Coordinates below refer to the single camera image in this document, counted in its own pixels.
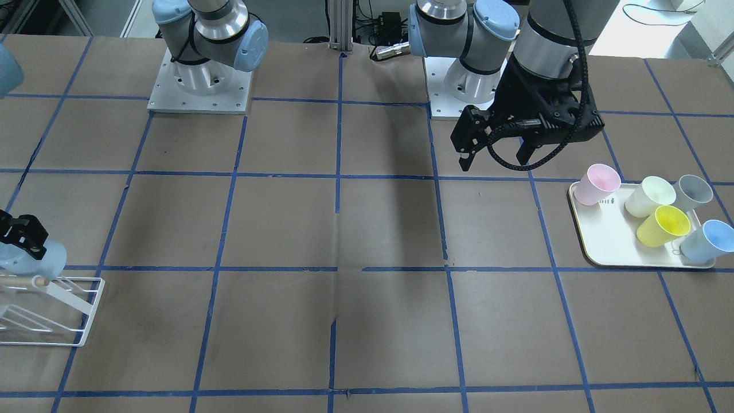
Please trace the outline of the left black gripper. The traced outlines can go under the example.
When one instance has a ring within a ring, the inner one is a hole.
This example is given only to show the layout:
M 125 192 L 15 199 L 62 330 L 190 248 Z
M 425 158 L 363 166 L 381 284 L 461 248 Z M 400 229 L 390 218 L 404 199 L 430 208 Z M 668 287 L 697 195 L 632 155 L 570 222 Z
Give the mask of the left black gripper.
M 521 137 L 516 159 L 521 166 L 545 145 L 560 144 L 568 137 L 576 119 L 580 126 L 570 143 L 589 141 L 600 133 L 605 123 L 601 118 L 590 84 L 583 82 L 589 68 L 575 60 L 571 74 L 562 79 L 545 79 L 528 71 L 510 58 L 487 110 L 466 106 L 451 133 L 451 142 L 459 152 L 459 165 L 468 172 L 477 152 L 489 142 L 487 129 L 507 126 L 513 136 Z

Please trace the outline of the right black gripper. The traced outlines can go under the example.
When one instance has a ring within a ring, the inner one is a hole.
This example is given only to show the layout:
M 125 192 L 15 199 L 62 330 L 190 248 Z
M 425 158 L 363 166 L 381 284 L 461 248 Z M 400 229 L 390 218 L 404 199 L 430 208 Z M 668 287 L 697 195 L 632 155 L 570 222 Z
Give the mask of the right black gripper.
M 34 260 L 42 260 L 48 232 L 35 215 L 13 215 L 1 210 L 1 243 L 15 245 Z

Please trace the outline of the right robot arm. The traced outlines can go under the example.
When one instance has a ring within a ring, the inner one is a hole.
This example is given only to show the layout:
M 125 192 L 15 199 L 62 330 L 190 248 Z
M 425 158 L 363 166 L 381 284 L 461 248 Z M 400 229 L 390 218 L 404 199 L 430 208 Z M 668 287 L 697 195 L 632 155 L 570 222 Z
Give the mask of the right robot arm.
M 244 115 L 267 26 L 243 1 L 155 1 L 151 9 L 167 52 L 149 110 Z

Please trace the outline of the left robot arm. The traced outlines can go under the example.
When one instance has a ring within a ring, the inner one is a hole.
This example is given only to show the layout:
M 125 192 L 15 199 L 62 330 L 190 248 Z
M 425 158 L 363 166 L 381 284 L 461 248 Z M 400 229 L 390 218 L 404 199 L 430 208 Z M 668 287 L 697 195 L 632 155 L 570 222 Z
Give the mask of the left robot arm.
M 417 1 L 409 9 L 415 56 L 455 62 L 454 96 L 466 102 L 451 143 L 466 172 L 487 149 L 527 172 L 604 129 L 589 83 L 589 51 L 617 1 Z

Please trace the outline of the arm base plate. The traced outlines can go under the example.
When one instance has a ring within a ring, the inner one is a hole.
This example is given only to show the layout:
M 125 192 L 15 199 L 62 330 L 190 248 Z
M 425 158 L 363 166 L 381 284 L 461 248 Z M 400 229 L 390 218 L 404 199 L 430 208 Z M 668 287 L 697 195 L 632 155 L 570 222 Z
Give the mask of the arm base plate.
M 166 50 L 147 109 L 158 113 L 246 115 L 253 73 L 209 61 L 184 65 Z
M 431 115 L 437 120 L 457 120 L 466 106 L 487 110 L 494 101 L 502 71 L 477 74 L 467 70 L 458 58 L 424 58 L 425 85 Z

